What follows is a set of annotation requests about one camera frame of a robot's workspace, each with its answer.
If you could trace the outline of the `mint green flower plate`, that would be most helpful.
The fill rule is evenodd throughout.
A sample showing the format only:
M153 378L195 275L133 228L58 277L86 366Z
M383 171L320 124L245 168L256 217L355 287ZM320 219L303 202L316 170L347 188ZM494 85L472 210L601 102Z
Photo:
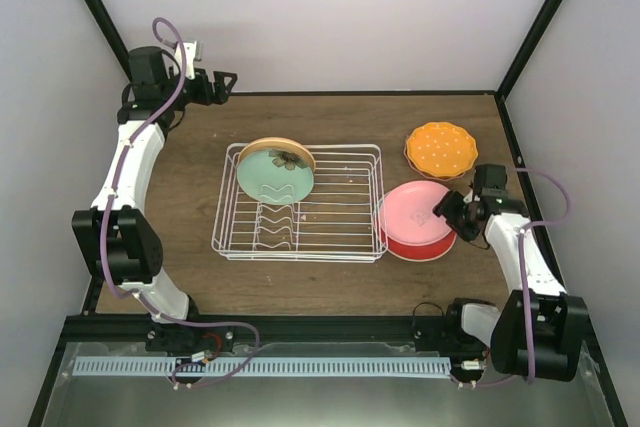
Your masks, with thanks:
M300 202L314 186L312 166L297 154L277 149L248 154L239 162L236 178L246 195L278 206Z

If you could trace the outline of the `red and teal plate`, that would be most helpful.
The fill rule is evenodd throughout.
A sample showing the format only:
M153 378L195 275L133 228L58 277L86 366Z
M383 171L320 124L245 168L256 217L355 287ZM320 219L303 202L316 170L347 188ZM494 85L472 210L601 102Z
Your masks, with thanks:
M388 238L379 227L378 217L375 221L376 234L392 255L410 262L428 262L441 258L447 254L455 244L457 235L452 232L438 242L429 245L404 245Z

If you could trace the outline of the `tan beige plate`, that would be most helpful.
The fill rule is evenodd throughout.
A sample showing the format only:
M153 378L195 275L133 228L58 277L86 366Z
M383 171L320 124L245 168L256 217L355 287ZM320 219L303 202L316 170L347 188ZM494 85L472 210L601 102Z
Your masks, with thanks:
M300 166L304 162L312 171L316 161L311 152L299 142L283 137L264 137L247 144L239 154L239 161L259 151L275 151L274 159L281 158L279 166L288 168L288 164Z

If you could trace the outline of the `orange polka dot plate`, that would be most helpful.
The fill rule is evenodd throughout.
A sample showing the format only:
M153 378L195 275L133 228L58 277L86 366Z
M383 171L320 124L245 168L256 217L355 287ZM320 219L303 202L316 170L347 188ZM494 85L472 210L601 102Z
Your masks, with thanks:
M475 138L449 122L428 122L416 127L405 146L414 164L432 176L456 176L470 170L479 155Z

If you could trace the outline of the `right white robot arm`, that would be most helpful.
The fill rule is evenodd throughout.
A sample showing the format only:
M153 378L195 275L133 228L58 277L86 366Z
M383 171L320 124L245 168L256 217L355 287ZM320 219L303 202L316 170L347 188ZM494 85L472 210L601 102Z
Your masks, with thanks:
M570 382L578 368L588 309L552 272L534 235L540 224L522 201L509 196L507 180L505 166L481 164L469 194L450 191L433 209L460 239L484 238L509 290L502 309L456 302L454 318L444 325L445 340L458 350L483 342L501 374Z

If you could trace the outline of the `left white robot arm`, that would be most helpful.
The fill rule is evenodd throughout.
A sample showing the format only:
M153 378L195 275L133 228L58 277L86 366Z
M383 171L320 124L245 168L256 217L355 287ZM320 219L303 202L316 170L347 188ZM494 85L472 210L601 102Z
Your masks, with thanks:
M133 297L157 323L172 323L170 340L196 349L204 326L193 299L164 270L161 239L144 215L157 157L190 104L224 104L237 81L234 73L197 67L201 45L190 41L167 51L133 49L132 79L117 112L118 138L106 179L90 208L74 212L71 226L88 271L120 297Z

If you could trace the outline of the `pink polka dot plate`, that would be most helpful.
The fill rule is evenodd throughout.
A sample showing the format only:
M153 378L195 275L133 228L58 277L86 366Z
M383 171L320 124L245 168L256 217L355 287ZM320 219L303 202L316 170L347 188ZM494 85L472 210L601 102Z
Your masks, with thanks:
M411 160L409 154L408 154L408 149L405 146L404 150L403 150L403 155L409 165L409 167L416 172L418 175L420 175L421 177L423 177L426 180L429 181L438 181L438 182L444 182L444 183L448 183L448 182L452 182L454 180L458 180L463 178L468 172L469 170L463 171L460 174L456 175L456 176L432 176L430 174L427 174L423 171L421 171L415 164L414 162Z

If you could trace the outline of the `plain pink plate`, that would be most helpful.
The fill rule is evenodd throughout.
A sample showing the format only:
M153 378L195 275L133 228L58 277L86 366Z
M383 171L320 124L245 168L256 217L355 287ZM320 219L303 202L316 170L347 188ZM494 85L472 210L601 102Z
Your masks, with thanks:
M381 231L404 245L421 246L440 241L452 232L433 210L449 192L427 180L410 181L388 191L378 211Z

